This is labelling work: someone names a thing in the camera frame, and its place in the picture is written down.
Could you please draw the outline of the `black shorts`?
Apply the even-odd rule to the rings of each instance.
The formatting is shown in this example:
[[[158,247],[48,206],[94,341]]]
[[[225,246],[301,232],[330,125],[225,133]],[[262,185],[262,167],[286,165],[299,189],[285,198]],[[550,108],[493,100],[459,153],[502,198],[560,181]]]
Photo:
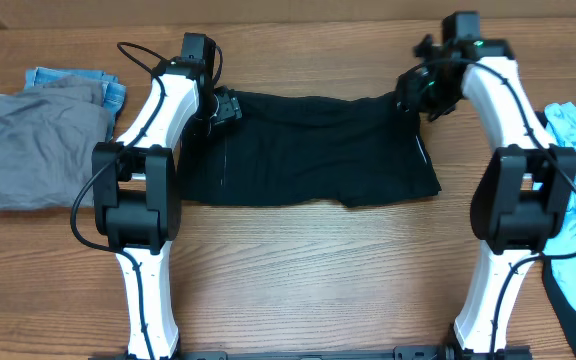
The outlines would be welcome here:
[[[441,190],[419,115],[392,92],[353,101],[250,92],[237,98],[240,120],[182,147],[182,199],[213,206],[322,199],[364,207]]]

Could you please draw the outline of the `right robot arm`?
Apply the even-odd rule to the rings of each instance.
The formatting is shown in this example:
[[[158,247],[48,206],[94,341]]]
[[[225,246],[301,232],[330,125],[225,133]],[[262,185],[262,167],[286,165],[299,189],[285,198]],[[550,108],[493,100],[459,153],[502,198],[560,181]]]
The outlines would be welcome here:
[[[437,346],[398,346],[396,359],[529,359],[506,342],[508,322],[530,266],[564,223],[574,192],[576,152],[559,147],[538,120],[503,39],[486,39],[476,11],[442,21],[442,40],[413,49],[421,64],[399,79],[395,104],[434,121],[466,99],[478,112],[492,157],[473,195],[470,223],[479,257],[466,301]]]

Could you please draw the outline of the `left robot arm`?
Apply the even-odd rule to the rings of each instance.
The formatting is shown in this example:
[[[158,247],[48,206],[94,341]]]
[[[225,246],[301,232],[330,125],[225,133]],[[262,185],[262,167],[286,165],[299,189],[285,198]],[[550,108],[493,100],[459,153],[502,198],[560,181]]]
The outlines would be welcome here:
[[[187,33],[177,57],[149,69],[150,95],[116,142],[92,152],[95,222],[124,279],[130,337],[125,359],[177,359],[180,332],[169,275],[181,225],[175,149],[202,143],[242,116],[234,92],[217,84],[223,55],[205,34]]]

